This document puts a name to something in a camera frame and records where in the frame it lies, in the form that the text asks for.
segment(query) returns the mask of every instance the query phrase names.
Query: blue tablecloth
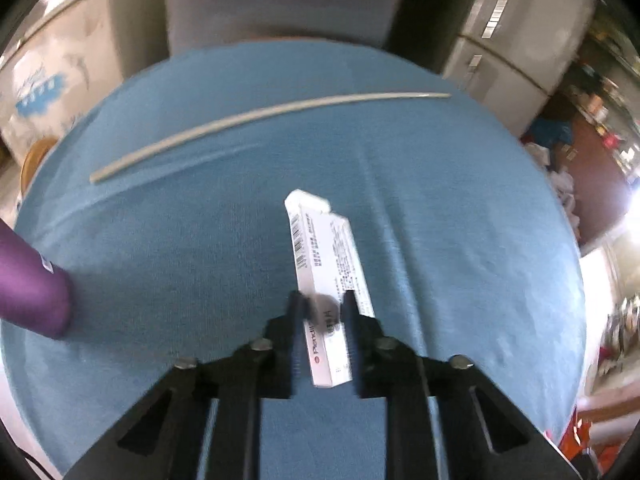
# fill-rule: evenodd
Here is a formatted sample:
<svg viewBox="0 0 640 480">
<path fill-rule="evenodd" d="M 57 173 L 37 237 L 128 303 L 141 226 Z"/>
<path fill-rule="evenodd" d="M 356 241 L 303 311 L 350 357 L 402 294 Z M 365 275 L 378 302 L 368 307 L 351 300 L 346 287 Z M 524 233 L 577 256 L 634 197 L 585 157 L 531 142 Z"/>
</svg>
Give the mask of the blue tablecloth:
<svg viewBox="0 0 640 480">
<path fill-rule="evenodd" d="M 121 156 L 211 120 L 293 100 L 451 91 L 240 126 L 106 181 Z M 66 471 L 175 358 L 228 355 L 296 287 L 283 200 L 295 188 L 351 220 L 385 330 L 418 352 L 469 355 L 541 429 L 568 420 L 584 354 L 578 251 L 516 139 L 449 82 L 324 41 L 194 52 L 140 74 L 46 160 L 16 229 L 68 270 L 76 307 L 53 341 L 2 324 L 21 413 Z M 268 401 L 266 480 L 380 478 L 383 403 L 349 384 Z"/>
</svg>

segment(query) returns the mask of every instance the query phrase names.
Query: small white box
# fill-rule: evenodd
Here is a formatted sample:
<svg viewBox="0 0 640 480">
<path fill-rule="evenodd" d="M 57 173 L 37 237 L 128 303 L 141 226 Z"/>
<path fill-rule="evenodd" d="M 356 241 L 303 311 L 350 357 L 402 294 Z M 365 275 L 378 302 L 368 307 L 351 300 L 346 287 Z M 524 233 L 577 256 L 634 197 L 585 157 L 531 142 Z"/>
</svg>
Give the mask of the small white box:
<svg viewBox="0 0 640 480">
<path fill-rule="evenodd" d="M 374 317 L 367 283 L 349 220 L 331 213 L 327 200 L 302 190 L 287 196 L 298 288 L 310 298 L 306 348 L 315 386 L 331 388 L 351 380 L 340 303 L 354 290 L 361 314 Z"/>
</svg>

